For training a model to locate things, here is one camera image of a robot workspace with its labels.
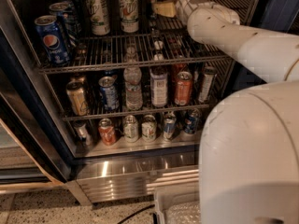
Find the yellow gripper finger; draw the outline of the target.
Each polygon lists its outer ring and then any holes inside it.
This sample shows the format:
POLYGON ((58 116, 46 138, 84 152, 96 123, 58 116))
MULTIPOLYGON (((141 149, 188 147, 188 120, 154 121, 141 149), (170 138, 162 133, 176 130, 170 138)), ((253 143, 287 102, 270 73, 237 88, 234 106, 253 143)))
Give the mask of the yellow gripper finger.
POLYGON ((165 0, 153 3, 152 9, 156 14, 167 18, 174 18, 177 15, 175 0, 165 0))

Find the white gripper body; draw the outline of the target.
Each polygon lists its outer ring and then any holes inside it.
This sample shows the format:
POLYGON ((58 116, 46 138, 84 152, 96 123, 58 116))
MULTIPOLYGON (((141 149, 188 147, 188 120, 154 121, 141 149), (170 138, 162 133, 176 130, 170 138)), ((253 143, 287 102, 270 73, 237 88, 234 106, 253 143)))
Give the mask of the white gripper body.
POLYGON ((199 7, 212 8, 214 2, 210 0, 177 0, 175 4, 176 16, 183 25, 187 24, 188 18, 199 7))

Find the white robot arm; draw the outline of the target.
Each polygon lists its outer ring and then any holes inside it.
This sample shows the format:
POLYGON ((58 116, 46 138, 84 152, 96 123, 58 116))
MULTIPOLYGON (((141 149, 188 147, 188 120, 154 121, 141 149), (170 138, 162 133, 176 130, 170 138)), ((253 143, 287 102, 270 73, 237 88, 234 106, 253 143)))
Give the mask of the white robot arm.
POLYGON ((206 119, 202 224, 299 224, 299 36, 243 26, 233 10, 209 0, 152 8, 264 81, 223 99, 206 119))

